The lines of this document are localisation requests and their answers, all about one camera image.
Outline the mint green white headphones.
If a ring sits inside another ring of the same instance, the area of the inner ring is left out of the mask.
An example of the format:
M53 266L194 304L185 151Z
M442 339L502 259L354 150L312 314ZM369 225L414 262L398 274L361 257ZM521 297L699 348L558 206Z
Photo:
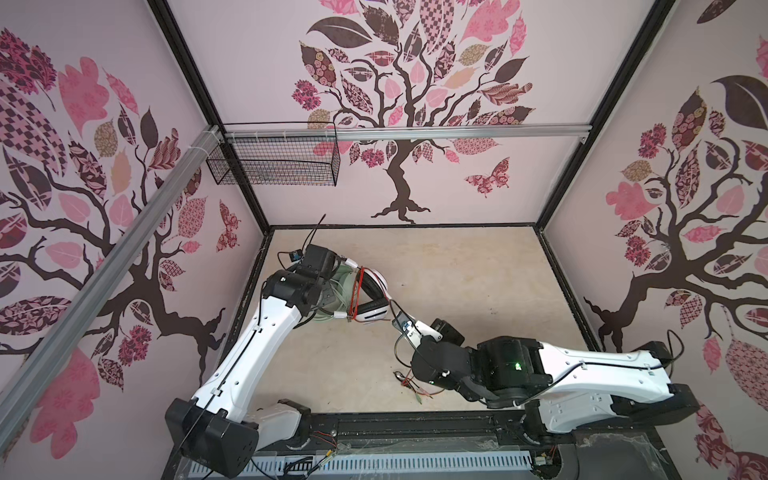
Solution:
M313 321L325 323L332 320L347 320L352 305L358 270L341 265L324 286L319 306Z

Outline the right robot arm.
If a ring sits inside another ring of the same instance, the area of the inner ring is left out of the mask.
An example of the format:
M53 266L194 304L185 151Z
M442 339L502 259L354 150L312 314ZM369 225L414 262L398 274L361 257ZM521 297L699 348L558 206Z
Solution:
M605 353L499 336L469 347L440 319L427 325L405 318L397 325L414 350L410 370L417 380L489 409L522 411L530 437L599 424L672 425L700 408L690 387L669 377L674 358L662 342Z

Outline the black white headphones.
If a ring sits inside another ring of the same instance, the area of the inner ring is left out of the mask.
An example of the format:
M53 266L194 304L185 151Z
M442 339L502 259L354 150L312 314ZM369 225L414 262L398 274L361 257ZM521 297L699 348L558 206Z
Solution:
M347 320L361 324L384 320L391 304L386 280L375 269L361 266L352 259L343 258L342 261L341 265L358 270Z

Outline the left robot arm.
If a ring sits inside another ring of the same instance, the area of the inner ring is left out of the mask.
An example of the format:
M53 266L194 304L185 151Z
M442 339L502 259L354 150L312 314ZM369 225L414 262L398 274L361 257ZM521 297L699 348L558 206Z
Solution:
M226 478L254 453L309 439L311 410L280 400L246 419L256 387L289 333L319 305L330 273L279 270L265 282L255 316L225 360L189 400L175 399L165 421L175 451Z

